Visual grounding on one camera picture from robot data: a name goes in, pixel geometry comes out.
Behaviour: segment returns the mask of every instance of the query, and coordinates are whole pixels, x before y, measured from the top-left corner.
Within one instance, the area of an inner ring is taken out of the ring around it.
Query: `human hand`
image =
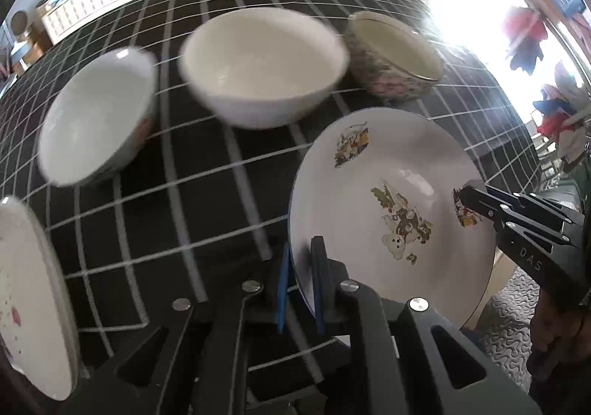
[[[580,362],[591,355],[591,312],[574,310],[560,313],[550,296],[540,290],[530,334],[534,347],[543,352],[558,337],[572,338],[573,344],[565,361]]]

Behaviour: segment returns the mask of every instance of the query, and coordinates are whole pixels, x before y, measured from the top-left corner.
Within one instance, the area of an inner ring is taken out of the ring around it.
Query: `white bowl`
[[[345,74],[338,34],[281,8],[246,8],[216,17],[181,48],[180,72],[200,103],[225,122],[272,128],[310,112]]]
[[[314,310],[310,240],[387,299],[426,299],[456,327],[478,306],[495,255],[492,222],[459,191],[482,177],[454,138],[414,113],[380,107],[337,120],[300,165],[289,236],[298,285]]]
[[[110,51],[64,86],[47,112],[39,167],[55,186],[104,179],[143,146],[154,120],[156,58],[138,48]]]
[[[395,18],[354,13],[345,42],[351,73],[376,96],[406,100],[427,93],[443,76],[443,60],[429,41]]]

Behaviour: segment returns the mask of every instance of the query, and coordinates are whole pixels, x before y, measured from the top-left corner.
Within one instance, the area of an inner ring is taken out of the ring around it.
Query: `white plate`
[[[129,163],[150,133],[156,84],[156,58],[135,47],[105,53],[74,75],[41,129],[47,181],[86,183]]]
[[[78,336],[59,263],[34,214],[0,203],[0,333],[31,383],[68,397],[78,378]]]
[[[495,252],[492,222],[454,200],[472,180],[482,178],[461,146],[414,113],[360,110],[324,130],[298,171],[289,218],[295,272],[312,311],[308,250],[321,235],[351,278],[397,302],[423,297],[462,326]]]
[[[292,10],[235,10],[182,44],[180,72],[199,102],[242,128],[292,123],[324,100],[349,53],[322,22]]]

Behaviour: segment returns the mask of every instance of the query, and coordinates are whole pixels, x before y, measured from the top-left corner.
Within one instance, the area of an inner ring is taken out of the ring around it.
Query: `black tablecloth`
[[[23,198],[47,227],[90,371],[171,300],[215,300],[262,258],[280,255],[291,185],[306,149],[341,116],[383,104],[347,75],[318,109],[292,126],[245,131],[221,124],[188,92],[178,51],[202,23],[251,6],[296,10],[340,32],[359,10],[387,13],[415,27],[444,58],[444,78],[419,100],[387,103],[450,132],[491,185],[523,192],[539,183],[530,137],[496,80],[473,54],[438,38],[418,0],[130,3],[66,38],[0,100],[2,196]],[[92,188],[48,186],[35,159],[47,108],[84,65],[128,45],[143,46],[158,59],[154,133],[113,180]],[[347,363],[345,347],[314,334],[297,290],[290,291],[287,325],[285,335],[253,344],[250,401],[310,386]]]

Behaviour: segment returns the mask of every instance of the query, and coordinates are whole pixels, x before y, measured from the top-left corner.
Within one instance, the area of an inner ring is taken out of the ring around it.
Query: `gray quilted fabric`
[[[539,290],[518,267],[505,288],[486,304],[476,326],[486,354],[525,391],[531,383],[525,362],[531,350],[530,320]]]

